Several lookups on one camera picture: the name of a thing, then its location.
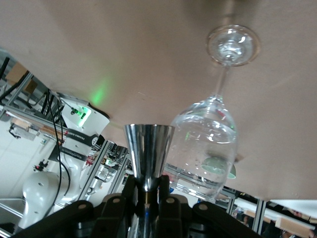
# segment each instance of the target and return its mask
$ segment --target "screw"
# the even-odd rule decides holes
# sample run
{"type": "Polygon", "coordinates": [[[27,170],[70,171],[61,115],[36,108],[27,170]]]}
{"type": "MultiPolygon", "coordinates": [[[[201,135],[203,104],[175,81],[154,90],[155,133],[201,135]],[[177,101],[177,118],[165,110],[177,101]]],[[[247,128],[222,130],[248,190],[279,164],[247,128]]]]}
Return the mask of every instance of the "screw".
{"type": "Polygon", "coordinates": [[[200,204],[200,205],[198,206],[198,208],[199,208],[200,210],[206,211],[206,210],[208,209],[208,206],[205,205],[205,204],[200,204]]]}
{"type": "Polygon", "coordinates": [[[115,198],[112,202],[113,203],[118,203],[118,202],[120,202],[120,198],[115,198]]]}
{"type": "Polygon", "coordinates": [[[175,199],[172,198],[172,197],[169,197],[167,200],[166,200],[167,203],[174,203],[175,202],[175,199]]]}
{"type": "Polygon", "coordinates": [[[80,204],[80,205],[78,206],[78,209],[84,209],[84,208],[86,208],[86,207],[87,207],[86,204],[80,204]]]}

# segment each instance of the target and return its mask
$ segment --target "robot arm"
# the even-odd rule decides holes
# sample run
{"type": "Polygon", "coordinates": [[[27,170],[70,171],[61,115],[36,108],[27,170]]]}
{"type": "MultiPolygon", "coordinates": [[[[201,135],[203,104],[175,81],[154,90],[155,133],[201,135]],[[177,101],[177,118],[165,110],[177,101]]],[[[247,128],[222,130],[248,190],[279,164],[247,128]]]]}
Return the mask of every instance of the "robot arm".
{"type": "Polygon", "coordinates": [[[65,203],[77,199],[80,194],[80,176],[92,146],[109,119],[93,108],[79,102],[63,99],[66,106],[62,110],[68,128],[64,144],[60,147],[61,161],[69,171],[62,170],[59,186],[58,173],[38,172],[32,174],[23,185],[26,206],[19,227],[25,229],[41,220],[54,202],[65,203]]]}

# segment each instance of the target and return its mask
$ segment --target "wine glass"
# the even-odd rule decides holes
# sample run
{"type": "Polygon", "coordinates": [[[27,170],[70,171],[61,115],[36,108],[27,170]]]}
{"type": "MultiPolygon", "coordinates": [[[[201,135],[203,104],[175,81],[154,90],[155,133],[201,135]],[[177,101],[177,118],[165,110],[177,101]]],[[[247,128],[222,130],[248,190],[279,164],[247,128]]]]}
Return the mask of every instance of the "wine glass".
{"type": "Polygon", "coordinates": [[[222,101],[224,82],[232,66],[249,63],[259,50],[259,39],[243,26],[219,27],[208,36],[208,54],[222,65],[221,73],[214,93],[172,122],[175,133],[164,169],[171,187],[215,202],[237,153],[236,125],[222,101]]]}

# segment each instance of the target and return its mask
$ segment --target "glass stem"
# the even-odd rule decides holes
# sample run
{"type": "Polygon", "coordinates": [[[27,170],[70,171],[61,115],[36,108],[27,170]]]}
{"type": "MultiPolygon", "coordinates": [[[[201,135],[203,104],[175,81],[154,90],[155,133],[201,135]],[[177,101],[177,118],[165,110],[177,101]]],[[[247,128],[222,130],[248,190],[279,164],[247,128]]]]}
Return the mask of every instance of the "glass stem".
{"type": "Polygon", "coordinates": [[[223,64],[218,76],[218,82],[215,90],[213,91],[215,95],[223,96],[223,89],[226,82],[226,79],[231,68],[230,64],[223,64]]]}

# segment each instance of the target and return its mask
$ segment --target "green light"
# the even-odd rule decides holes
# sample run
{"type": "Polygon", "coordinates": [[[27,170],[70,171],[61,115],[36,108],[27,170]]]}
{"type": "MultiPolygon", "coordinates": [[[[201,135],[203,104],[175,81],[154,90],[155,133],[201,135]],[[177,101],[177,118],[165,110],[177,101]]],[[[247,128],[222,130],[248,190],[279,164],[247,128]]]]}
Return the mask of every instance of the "green light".
{"type": "Polygon", "coordinates": [[[91,110],[90,109],[85,108],[85,107],[82,107],[82,109],[84,111],[84,114],[86,114],[86,115],[84,115],[84,117],[81,117],[82,119],[81,119],[81,121],[78,124],[79,127],[82,127],[85,124],[85,122],[87,121],[88,117],[91,114],[91,110]]]}
{"type": "Polygon", "coordinates": [[[103,78],[96,90],[91,94],[91,103],[94,106],[100,106],[106,100],[110,90],[111,79],[103,78]]]}

